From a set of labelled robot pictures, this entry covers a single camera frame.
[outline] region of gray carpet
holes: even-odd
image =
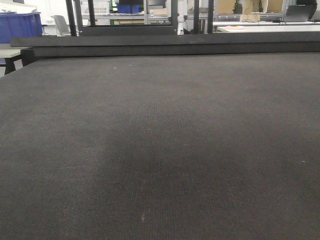
[[[0,239],[319,240],[319,63],[65,58],[0,78]]]

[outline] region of table leg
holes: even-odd
[[[38,59],[35,57],[33,48],[26,48],[21,50],[21,62],[23,67],[32,64],[37,60]]]
[[[5,72],[4,75],[12,73],[16,70],[14,60],[12,58],[5,58]]]

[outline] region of metal post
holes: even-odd
[[[144,24],[149,24],[148,1],[143,0]]]
[[[171,24],[178,30],[178,0],[171,0]]]
[[[73,0],[73,2],[75,7],[76,25],[78,26],[78,31],[80,36],[84,29],[84,25],[82,23],[82,12],[81,12],[80,0]]]
[[[212,34],[214,30],[214,0],[209,0],[208,4],[208,34]]]
[[[72,0],[65,0],[66,9],[68,12],[69,26],[71,36],[77,36],[77,29],[75,24],[74,7],[72,6]]]
[[[89,7],[89,15],[90,15],[90,25],[91,27],[95,27],[96,18],[95,18],[94,0],[88,0],[88,7]]]
[[[193,31],[194,34],[199,34],[199,0],[194,0],[194,6],[193,6]]]
[[[213,7],[218,6],[218,0],[213,0]],[[217,20],[217,16],[218,16],[218,12],[216,10],[213,11],[213,21],[218,21]]]

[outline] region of black beam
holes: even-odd
[[[96,26],[94,0],[88,0],[88,7],[89,7],[90,25],[91,27],[94,27]]]
[[[216,45],[247,43],[320,43],[320,34],[306,32],[251,32],[201,35],[123,35],[82,37],[12,37],[12,47],[117,47],[117,46],[170,46]]]
[[[199,9],[200,9],[199,0],[194,0],[194,6],[193,6],[193,31],[194,31],[194,34],[200,33]]]
[[[208,0],[209,4],[208,4],[208,27],[207,27],[207,31],[208,34],[212,34],[214,31],[214,0]]]
[[[75,24],[74,7],[72,6],[72,0],[65,0],[66,9],[68,12],[69,26],[71,36],[77,36],[77,29]]]
[[[36,58],[172,56],[319,52],[320,42],[225,43],[150,46],[34,47]]]

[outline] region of black metal frame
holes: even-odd
[[[74,7],[72,5],[72,0],[65,0],[65,4],[66,4],[67,12],[68,12],[68,19],[69,19],[71,36],[77,36]]]
[[[320,52],[318,32],[201,35],[14,37],[13,47],[33,46],[36,58]]]
[[[176,35],[178,29],[178,0],[171,1],[171,24],[166,25],[96,25],[93,0],[88,0],[90,26],[83,26],[80,0],[73,0],[80,36]]]
[[[208,34],[212,34],[214,31],[214,0],[208,0],[208,27],[207,27],[207,32]]]
[[[200,0],[194,0],[193,5],[193,32],[194,34],[200,34],[200,26],[199,26],[199,9]]]
[[[0,67],[5,67],[4,75],[12,73],[16,70],[15,61],[22,59],[22,55],[6,57],[5,64],[0,64]]]

